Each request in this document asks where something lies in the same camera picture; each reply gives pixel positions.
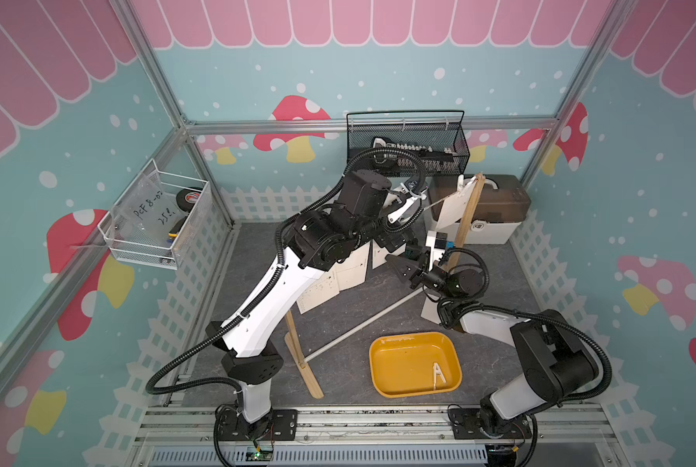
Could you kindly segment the postcard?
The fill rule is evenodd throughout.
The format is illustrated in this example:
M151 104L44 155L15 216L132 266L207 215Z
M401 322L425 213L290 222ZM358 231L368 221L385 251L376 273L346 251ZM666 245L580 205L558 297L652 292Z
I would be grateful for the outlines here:
M297 299L299 312L305 314L311 309L316 309L319 305L323 305L336 297L339 292L340 288L334 272L326 272Z
M473 190L476 187L476 179L466 179L467 186L462 193L456 190L457 178L438 177L433 180L430 189L430 202L432 204L431 226L435 231L441 231L458 223L461 219Z
M389 255L399 256L406 251L406 245L402 245L396 250L390 252L386 247L380 247L376 242L371 243L371 268L373 270L379 268L386 263L386 258Z
M366 243L353 251L343 263L336 264L332 268L340 291L351 289L365 282L369 266L369 251L371 251L371 245Z
M451 329L460 321L459 305L460 303L456 299L439 297L439 299L433 300L427 297L421 316L445 329Z

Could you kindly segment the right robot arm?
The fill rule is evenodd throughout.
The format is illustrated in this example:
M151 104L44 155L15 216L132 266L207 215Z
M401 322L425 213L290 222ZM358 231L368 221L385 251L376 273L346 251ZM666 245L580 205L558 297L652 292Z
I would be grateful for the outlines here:
M475 251L450 247L444 235L430 233L426 245L410 245L386 262L410 289L426 293L441 327L502 342L517 353L520 374L480 400L466 429L502 439L534 426L536 414L609 388L613 367L607 352L559 311L526 313L482 301L490 272Z

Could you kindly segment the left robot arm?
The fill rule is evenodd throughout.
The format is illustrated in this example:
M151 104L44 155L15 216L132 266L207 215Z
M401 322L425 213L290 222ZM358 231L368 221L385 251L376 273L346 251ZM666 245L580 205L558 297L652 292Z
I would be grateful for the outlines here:
M208 384L234 389L239 414L255 424L271 411L271 381L282 367L270 337L297 299L335 264L369 242L388 251L404 244L404 232L419 217L404 212L421 204L427 170L421 157L397 148L371 148L348 161L332 190L276 229L276 256L243 304L206 340L184 351L146 383L149 395ZM186 383L160 381L208 346L225 351L225 375Z

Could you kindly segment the black white tool in basket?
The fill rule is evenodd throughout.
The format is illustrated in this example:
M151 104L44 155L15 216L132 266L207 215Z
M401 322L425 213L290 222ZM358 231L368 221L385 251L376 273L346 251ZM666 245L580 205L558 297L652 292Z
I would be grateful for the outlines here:
M455 172L458 169L457 155L450 149L437 150L433 146L423 146L416 143L394 142L389 138L375 136L371 140L371 148L394 148L414 153L422 159L429 171ZM373 155L373 165L385 169L414 168L414 164L408 159L395 154L381 153Z

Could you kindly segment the brown white toolbox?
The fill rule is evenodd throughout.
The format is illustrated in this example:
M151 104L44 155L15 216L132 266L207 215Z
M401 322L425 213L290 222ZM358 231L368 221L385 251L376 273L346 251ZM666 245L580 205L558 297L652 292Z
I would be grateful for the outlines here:
M427 209L424 212L424 224L429 231L435 231L431 226L430 189ZM467 231L467 244L504 244L515 229L525 220L531 200L521 185L519 179L508 174L490 174L485 177L485 184L476 206L474 217ZM439 233L446 233L450 241L454 241L461 220Z

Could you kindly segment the yellow plastic tray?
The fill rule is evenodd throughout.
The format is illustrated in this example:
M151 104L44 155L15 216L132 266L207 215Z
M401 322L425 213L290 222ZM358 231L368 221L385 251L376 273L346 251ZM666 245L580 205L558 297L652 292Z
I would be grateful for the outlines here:
M433 391L433 363L445 373L446 384ZM439 332L376 339L369 348L371 380L377 392L395 399L455 391L463 372L452 340Z

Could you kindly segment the wooden clothesline rack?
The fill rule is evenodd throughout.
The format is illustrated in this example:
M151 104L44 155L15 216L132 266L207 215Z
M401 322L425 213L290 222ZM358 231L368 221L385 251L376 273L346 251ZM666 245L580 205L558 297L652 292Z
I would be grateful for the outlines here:
M470 197L469 203L465 210L465 213L461 219L461 226L459 227L460 235L455 239L454 244L456 246L462 247L464 245L465 239L467 237L467 231L471 225L471 221L474 217L476 206L480 200L480 195L482 194L482 189L485 184L485 176L481 173L476 174L472 178L476 179L476 187L473 190L472 196ZM424 216L424 212L427 209L427 200L421 201L421 213ZM369 266L371 266L371 251L369 251ZM335 339L327 342L324 346L321 346L317 350L311 351L309 353L304 353L301 347L301 342L299 341L299 330L297 330L297 325L295 325L295 319L293 313L287 313L286 323L288 327L288 332L285 334L285 343L291 354L295 365L299 370L299 375L301 375L304 383L306 384L307 390L312 398L322 399L325 397L322 387L319 385L318 379L315 377L314 372L310 367L310 362L320 357L324 353L330 351L332 348L339 346L343 342L352 339L353 336L361 333L363 330L373 326L373 324L392 313L396 309L404 309L406 305L412 303L412 301L421 296L422 291L417 289L411 291L406 295L400 297L394 302L389 302L385 300L382 304L382 309L379 309L377 313L373 313L372 316L368 317L364 321L356 324L353 328L347 330L341 335L337 336Z

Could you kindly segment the black tape roll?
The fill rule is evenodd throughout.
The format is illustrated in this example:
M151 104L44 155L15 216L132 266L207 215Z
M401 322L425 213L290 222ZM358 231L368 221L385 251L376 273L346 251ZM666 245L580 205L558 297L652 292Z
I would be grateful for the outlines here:
M195 208L200 197L201 192L198 190L182 189L176 194L175 200L180 210L190 213Z

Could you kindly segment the yellow black utility knife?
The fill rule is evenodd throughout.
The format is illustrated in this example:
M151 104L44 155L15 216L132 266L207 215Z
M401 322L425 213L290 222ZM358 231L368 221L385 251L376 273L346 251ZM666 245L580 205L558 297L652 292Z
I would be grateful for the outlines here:
M186 224L186 220L188 220L188 217L183 217L171 228L170 232L168 233L169 243L172 243L180 235L182 228Z

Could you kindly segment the black mesh wall basket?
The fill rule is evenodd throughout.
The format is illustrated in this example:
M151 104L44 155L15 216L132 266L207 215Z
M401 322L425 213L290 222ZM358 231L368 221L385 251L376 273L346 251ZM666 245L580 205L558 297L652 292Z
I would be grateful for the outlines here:
M371 140L375 136L389 138L394 142L416 143L433 146L437 150L450 148L458 160L455 172L429 171L426 175L449 176L465 173L470 159L470 150L464 136L463 120L465 113L461 110L401 110L392 112L365 111L351 112L345 116L347 128L347 159L353 161L359 153L371 150ZM394 148L379 148L381 153L393 154ZM413 169L397 167L385 169L373 165L373 155L361 160L355 169L371 169L387 177L412 177Z

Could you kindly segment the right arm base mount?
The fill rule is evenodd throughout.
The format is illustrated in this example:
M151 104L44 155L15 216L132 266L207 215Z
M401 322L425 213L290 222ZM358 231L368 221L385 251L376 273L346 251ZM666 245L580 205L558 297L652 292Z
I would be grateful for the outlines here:
M505 440L523 442L532 438L531 424L524 416L496 421L480 408L447 407L446 414L455 440Z

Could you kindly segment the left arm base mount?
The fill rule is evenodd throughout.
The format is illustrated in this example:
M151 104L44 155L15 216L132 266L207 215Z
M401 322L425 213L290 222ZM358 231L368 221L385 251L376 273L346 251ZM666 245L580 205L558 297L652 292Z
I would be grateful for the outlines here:
M230 406L217 412L214 433L220 441L293 441L297 410L271 410L256 422L248 422Z

